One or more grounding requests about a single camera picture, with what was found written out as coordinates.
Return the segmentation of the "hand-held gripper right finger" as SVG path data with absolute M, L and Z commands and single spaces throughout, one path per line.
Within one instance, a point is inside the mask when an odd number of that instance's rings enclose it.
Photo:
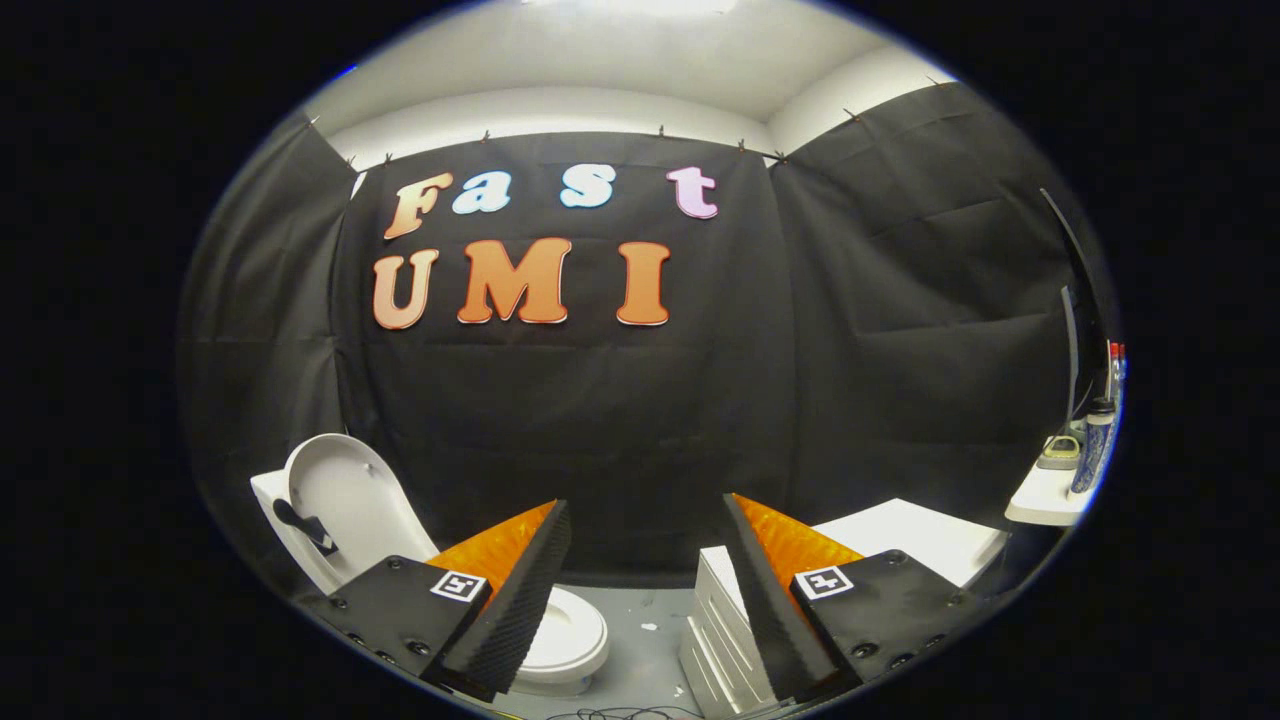
M 989 607 L 902 550 L 859 553 L 745 496 L 722 502 L 751 637 L 780 700 L 878 682 L 969 632 Z

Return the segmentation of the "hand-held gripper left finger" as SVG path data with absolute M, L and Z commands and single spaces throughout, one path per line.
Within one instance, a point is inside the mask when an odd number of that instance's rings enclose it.
M 393 669 L 490 702 L 529 655 L 571 537 L 557 498 L 426 561 L 388 555 L 300 606 Z

